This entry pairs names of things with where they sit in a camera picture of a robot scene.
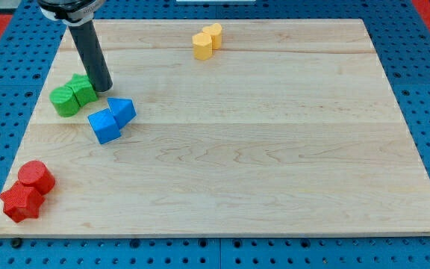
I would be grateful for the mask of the silver black robot wrist flange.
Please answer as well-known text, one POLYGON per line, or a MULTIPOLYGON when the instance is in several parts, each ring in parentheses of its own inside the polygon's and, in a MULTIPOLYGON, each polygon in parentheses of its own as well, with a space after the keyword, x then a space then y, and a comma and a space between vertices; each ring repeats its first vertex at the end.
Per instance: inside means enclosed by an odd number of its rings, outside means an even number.
POLYGON ((105 0, 37 0, 42 14, 52 21, 80 26, 93 19, 105 0))

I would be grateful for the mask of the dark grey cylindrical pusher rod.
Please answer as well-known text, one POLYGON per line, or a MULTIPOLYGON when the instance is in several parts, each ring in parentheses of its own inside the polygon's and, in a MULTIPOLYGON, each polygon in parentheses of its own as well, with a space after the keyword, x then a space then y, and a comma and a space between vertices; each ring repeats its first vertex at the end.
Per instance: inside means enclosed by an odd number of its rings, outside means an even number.
POLYGON ((110 90, 113 81, 93 22, 69 26, 69 32, 93 89, 99 93, 110 90))

